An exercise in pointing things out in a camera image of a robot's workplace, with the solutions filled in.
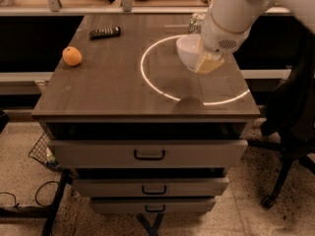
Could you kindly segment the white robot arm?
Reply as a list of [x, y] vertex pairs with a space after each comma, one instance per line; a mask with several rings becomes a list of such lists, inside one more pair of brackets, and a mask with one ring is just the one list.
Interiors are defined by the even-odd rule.
[[207, 74], [220, 67], [222, 55], [236, 51], [256, 20], [277, 4], [315, 32], [315, 0], [215, 0], [201, 23], [195, 72]]

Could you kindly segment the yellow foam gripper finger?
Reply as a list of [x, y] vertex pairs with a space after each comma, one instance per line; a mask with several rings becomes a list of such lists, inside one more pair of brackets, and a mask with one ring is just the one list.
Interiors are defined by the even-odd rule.
[[197, 74], [209, 74], [213, 70], [219, 68], [224, 63], [221, 54], [210, 51], [203, 51], [195, 66]]

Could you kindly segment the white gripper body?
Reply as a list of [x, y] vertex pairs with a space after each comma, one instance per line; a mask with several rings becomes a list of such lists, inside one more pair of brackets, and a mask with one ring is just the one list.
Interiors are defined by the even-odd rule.
[[213, 53], [235, 52], [246, 40], [250, 29], [232, 32], [223, 29], [216, 23], [211, 12], [207, 13], [201, 24], [201, 40], [203, 47]]

